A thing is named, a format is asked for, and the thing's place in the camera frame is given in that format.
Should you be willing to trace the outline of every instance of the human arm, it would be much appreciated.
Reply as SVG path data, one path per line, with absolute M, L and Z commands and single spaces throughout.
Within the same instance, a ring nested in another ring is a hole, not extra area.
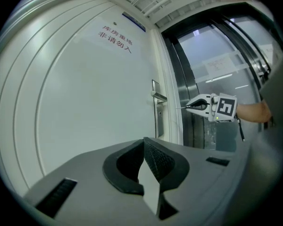
M 237 115 L 240 119 L 257 123 L 268 122 L 272 116 L 265 100 L 251 105 L 238 104 Z

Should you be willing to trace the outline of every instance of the white ceiling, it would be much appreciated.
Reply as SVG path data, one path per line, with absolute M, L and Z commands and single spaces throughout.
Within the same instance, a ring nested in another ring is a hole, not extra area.
M 158 28 L 170 27 L 215 0 L 126 0 Z

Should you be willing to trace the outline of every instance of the glass panel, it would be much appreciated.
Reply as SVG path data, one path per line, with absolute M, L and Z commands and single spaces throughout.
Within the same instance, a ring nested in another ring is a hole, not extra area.
M 217 28 L 206 26 L 179 39 L 189 60 L 200 94 L 236 96 L 240 104 L 259 102 L 259 93 L 248 65 L 240 52 Z M 209 63 L 218 61 L 212 70 Z M 260 125 L 243 121 L 246 140 L 259 131 Z M 215 123 L 204 120 L 205 148 L 234 152 L 242 144 L 237 122 Z
M 232 18 L 231 21 L 235 22 L 240 28 L 242 28 L 258 45 L 263 55 L 266 57 L 270 66 L 274 65 L 283 55 L 282 50 L 276 40 L 268 33 L 268 31 L 256 20 L 250 17 Z M 251 45 L 253 50 L 257 53 L 257 50 L 253 45 L 245 38 L 245 40 Z

